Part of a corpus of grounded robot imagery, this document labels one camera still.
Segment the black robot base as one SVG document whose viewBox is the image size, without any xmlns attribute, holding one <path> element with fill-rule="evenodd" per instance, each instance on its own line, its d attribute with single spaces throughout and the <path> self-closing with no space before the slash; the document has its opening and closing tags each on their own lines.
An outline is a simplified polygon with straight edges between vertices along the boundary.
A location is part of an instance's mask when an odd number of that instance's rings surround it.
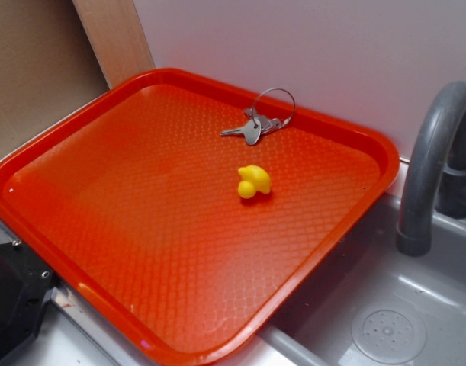
<svg viewBox="0 0 466 366">
<path fill-rule="evenodd" d="M 0 244 L 0 365 L 37 339 L 55 283 L 29 246 Z"/>
</svg>

